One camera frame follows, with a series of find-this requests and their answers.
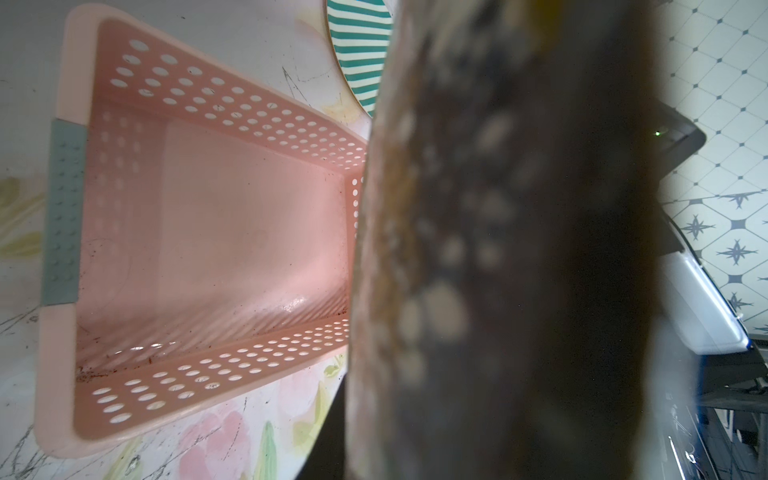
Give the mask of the speckled grey ceramic plate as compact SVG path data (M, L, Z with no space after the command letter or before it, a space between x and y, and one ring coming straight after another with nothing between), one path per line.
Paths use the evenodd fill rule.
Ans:
M656 313L646 1L403 1L363 175L350 479L634 479Z

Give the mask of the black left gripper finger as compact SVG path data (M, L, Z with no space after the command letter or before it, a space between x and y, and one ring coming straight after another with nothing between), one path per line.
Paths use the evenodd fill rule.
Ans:
M346 378L343 378L315 444L297 480L343 480L345 478Z

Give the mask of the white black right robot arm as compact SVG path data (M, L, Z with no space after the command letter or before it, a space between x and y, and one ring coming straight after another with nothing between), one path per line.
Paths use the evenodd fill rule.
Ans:
M767 411L767 365L681 226L660 214L660 327L648 374L655 402Z

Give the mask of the green white striped plate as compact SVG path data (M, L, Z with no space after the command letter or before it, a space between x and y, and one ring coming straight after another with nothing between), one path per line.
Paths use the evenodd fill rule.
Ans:
M372 117L393 29L382 0L327 0L331 45L352 95Z

